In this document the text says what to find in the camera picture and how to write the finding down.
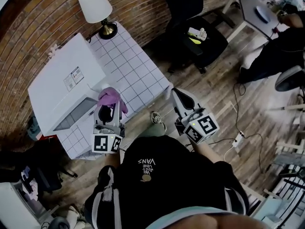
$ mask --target white desk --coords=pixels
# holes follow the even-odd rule
[[[223,13],[226,13],[230,7],[230,5],[235,0],[229,0],[226,6],[223,9]],[[270,38],[272,36],[276,36],[272,29],[275,28],[279,22],[277,16],[263,3],[259,0],[239,0],[241,11],[243,13],[243,22],[237,25],[233,32],[227,37],[227,41],[230,42],[245,26],[249,26],[255,31],[262,33],[265,37]],[[256,15],[255,8],[256,6],[260,6],[265,8],[267,12],[270,22],[264,23],[261,19]]]
[[[168,86],[169,81],[118,22],[118,33],[110,40],[95,35],[91,48],[112,85],[121,93],[128,114],[122,114],[126,123],[145,106],[150,105]],[[71,159],[95,160],[102,155],[91,152],[93,115],[65,133],[57,135]]]

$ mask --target black office chair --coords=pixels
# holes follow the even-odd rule
[[[206,66],[216,60],[228,45],[226,38],[202,17],[194,17],[203,10],[203,0],[166,0],[172,18],[166,28],[168,45],[172,50],[173,64],[169,72],[192,60],[200,73],[206,72]],[[189,39],[190,27],[204,28],[205,41],[195,44]]]
[[[305,103],[305,69],[296,65],[281,73],[275,82],[275,89],[278,92],[286,92],[295,88],[300,88],[303,95],[298,95]]]
[[[30,168],[30,172],[29,177],[21,177],[21,181],[29,192],[32,192],[30,182],[33,179],[38,184],[39,193],[43,191],[52,193],[61,189],[62,179],[59,178],[59,172],[73,178],[78,177],[76,173],[71,174],[60,165],[61,155],[55,150],[58,142],[56,138],[38,141],[26,154],[25,165]]]

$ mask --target sleeve stripe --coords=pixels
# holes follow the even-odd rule
[[[113,191],[113,201],[114,201],[114,227],[115,227],[115,229],[122,229],[121,210],[120,210],[120,200],[119,200],[119,190],[118,189],[115,189]]]
[[[96,194],[96,196],[94,198],[93,206],[92,206],[92,224],[93,224],[94,229],[98,229],[97,214],[98,214],[98,209],[99,209],[102,193],[103,192],[99,192]]]
[[[225,204],[227,207],[227,211],[232,212],[231,200],[228,192],[226,191],[226,188],[224,188],[224,196],[225,196]]]
[[[243,206],[243,210],[244,210],[244,215],[246,214],[246,205],[244,203],[243,197],[239,194],[239,192],[237,192],[235,189],[232,188],[232,190],[236,193],[238,200],[240,201],[240,203]]]

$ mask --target power strip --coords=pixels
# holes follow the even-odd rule
[[[241,140],[244,138],[243,136],[244,136],[244,133],[239,132],[235,138],[235,141],[232,142],[232,146],[235,148],[237,153],[239,153],[239,151],[240,151],[240,149],[238,148],[238,145],[240,144]]]

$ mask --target black pants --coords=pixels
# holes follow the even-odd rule
[[[275,41],[269,42],[253,61],[250,69],[242,68],[238,82],[254,82],[300,65],[304,68],[303,52],[284,52]]]

